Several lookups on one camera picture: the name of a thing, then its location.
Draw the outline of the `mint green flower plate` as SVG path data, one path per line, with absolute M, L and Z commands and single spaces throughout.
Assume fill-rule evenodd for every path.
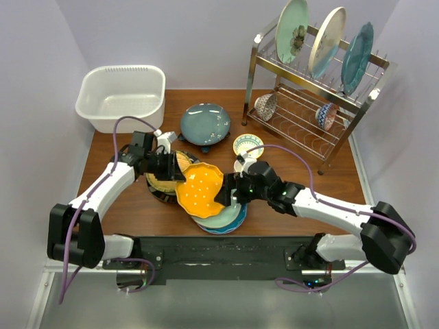
M 242 207 L 241 204 L 233 204 L 225 207 L 218 215 L 213 215 L 206 219 L 197 216 L 192 216 L 191 218 L 205 228 L 223 228 L 236 220 Z

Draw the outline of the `orange dotted scalloped plate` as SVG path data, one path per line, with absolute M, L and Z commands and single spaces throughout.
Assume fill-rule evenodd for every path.
M 215 202 L 224 174 L 218 167 L 205 162 L 189 165 L 184 171 L 185 182 L 177 182 L 178 204 L 191 216 L 206 219 L 221 213 L 224 206 Z

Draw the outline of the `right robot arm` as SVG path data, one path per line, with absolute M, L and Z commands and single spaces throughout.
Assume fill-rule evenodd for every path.
M 352 204 L 317 195 L 302 184 L 282 180 L 264 161 L 224 176 L 214 200 L 228 206 L 232 198 L 240 204 L 264 200 L 279 213 L 315 219 L 346 231 L 342 236 L 321 234 L 313 240 L 305 253 L 313 269 L 334 260 L 365 260 L 382 272 L 396 274 L 414 251 L 413 231 L 390 204 Z

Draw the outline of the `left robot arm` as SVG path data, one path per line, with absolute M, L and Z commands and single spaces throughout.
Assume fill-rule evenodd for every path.
M 175 132 L 135 131 L 131 142 L 117 150 L 104 172 L 83 194 L 51 209 L 48 257 L 87 268 L 116 258 L 127 269 L 138 267 L 142 252 L 135 247 L 135 239 L 104 235 L 102 220 L 118 196 L 146 173 L 161 181 L 185 181 L 177 154 L 171 150 L 176 139 Z

